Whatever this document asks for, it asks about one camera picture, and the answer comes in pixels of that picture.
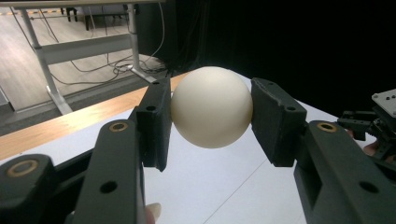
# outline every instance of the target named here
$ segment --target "metal frame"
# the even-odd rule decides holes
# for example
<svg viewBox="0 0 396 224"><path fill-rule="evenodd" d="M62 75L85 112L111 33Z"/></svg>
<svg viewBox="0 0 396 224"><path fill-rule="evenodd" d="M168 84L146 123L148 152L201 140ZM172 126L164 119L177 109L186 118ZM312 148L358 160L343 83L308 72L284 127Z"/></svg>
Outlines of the metal frame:
<svg viewBox="0 0 396 224"><path fill-rule="evenodd" d="M35 35L35 30L33 28L32 23L29 20L29 16L27 14L27 8L41 8L41 5L38 3L36 5L24 5L23 3L15 3L15 9L19 10L22 14L23 21L26 24L28 29L29 36L32 40L32 47L35 50L35 55L40 63L41 69L44 73L44 76L47 80L48 86L47 91L52 101L56 104L60 112L65 115L73 112L69 104L66 102L64 97L60 94L56 85L54 83L52 73L49 68L49 64L53 63L63 63L71 60L87 58L95 55L100 55L103 53L115 52L124 49L132 48L133 53L133 68L132 72L137 74L138 76L145 79L148 83L156 81L156 79L148 74L146 74L143 69L140 67L139 63L139 50L138 50L138 42L137 42L137 31L135 24L135 14L134 14L134 2L141 3L153 3L153 2L162 2L161 1L117 1L116 3L129 3L128 5L128 14L129 14L129 34L125 35L114 35L114 36L106 36L99 37L93 39L79 40L73 42L66 43L58 43L52 45L41 46L38 43L37 36ZM56 6L48 5L48 2L44 4L42 7L60 7L59 4L65 3L53 3ZM92 5L92 4L109 4L109 1L96 1L96 2L87 2L87 1L70 1L67 4L74 4L74 6L78 5Z"/></svg>

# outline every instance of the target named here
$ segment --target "white desk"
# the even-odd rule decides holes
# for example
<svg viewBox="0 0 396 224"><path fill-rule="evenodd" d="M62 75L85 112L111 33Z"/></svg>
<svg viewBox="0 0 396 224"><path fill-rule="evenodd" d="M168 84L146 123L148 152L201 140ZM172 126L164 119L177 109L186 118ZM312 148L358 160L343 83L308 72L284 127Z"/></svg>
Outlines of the white desk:
<svg viewBox="0 0 396 224"><path fill-rule="evenodd" d="M47 80L47 91L52 101L57 105L61 113L68 114L72 109L60 94L53 81L49 64L63 63L75 59L87 58L109 52L132 49L133 69L132 71L147 82L156 79L146 74L139 64L139 50L137 42L137 31L135 25L134 5L144 3L158 3L164 0L71 0L71 1L26 1L26 2L0 2L0 7L14 7L21 11L22 18L28 29L32 41L32 47L40 63L41 69ZM80 40L67 43L59 43L47 46L40 46L35 35L35 29L30 22L26 9L48 8L48 7L78 7L97 5L127 4L129 14L129 34L99 37L87 40Z"/></svg>
<svg viewBox="0 0 396 224"><path fill-rule="evenodd" d="M250 87L250 80L244 80ZM307 121L336 121L334 116L302 105L308 112ZM22 154L51 155L59 164L93 148L104 124L127 119L131 111ZM250 127L235 143L220 149L193 146L172 127L166 169L161 173L145 168L146 200L163 206L158 224L303 224L306 222L293 171L275 168L267 160Z"/></svg>

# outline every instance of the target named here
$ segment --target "screw hole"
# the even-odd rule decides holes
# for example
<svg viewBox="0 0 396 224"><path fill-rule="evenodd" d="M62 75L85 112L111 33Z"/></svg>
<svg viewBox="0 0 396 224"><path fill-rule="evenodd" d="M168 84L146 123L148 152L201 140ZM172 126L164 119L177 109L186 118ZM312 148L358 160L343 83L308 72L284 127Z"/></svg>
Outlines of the screw hole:
<svg viewBox="0 0 396 224"><path fill-rule="evenodd" d="M117 188L117 183L115 181L108 181L100 187L102 193L111 193Z"/></svg>
<svg viewBox="0 0 396 224"><path fill-rule="evenodd" d="M146 109L148 111L153 111L153 110L155 110L155 106L154 105L150 105L150 106L146 107Z"/></svg>
<svg viewBox="0 0 396 224"><path fill-rule="evenodd" d="M372 193L378 193L379 192L378 188L372 183L369 183L369 182L366 182L366 181L361 181L361 182L359 182L359 185L361 186L361 188L363 188L363 189L365 189L365 190L367 190L369 192L372 192Z"/></svg>
<svg viewBox="0 0 396 224"><path fill-rule="evenodd" d="M111 132L116 133L116 132L122 132L124 131L126 128L128 128L128 124L125 122L117 122L117 123L113 123L109 129Z"/></svg>

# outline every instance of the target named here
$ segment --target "table surface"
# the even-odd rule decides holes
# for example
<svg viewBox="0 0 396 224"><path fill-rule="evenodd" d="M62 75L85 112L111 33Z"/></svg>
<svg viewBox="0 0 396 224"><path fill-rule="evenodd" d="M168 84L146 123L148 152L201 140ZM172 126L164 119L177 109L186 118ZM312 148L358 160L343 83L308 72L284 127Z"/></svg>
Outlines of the table surface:
<svg viewBox="0 0 396 224"><path fill-rule="evenodd" d="M65 1L3 1L0 7L15 7L16 9L33 9L48 7L79 7L116 4L158 3L165 0L65 0Z"/></svg>
<svg viewBox="0 0 396 224"><path fill-rule="evenodd" d="M184 76L172 78L172 90ZM250 87L250 79L241 78ZM41 153L50 155L56 165L93 148L100 128L127 119L145 91L132 91L0 137L0 164L21 154ZM336 121L301 104L307 121ZM162 205L158 224L304 224L293 171L275 168L267 160L251 126L236 142L219 149L196 147L172 126L166 169L144 169L146 202Z"/></svg>

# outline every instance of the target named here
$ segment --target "white ball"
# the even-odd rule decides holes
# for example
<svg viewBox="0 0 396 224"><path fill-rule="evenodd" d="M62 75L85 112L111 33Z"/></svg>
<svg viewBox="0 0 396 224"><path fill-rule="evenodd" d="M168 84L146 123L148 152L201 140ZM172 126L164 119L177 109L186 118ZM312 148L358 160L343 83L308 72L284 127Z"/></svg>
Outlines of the white ball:
<svg viewBox="0 0 396 224"><path fill-rule="evenodd" d="M251 122L253 101L246 83L221 67L201 67L177 85L171 116L180 134L198 147L226 147Z"/></svg>

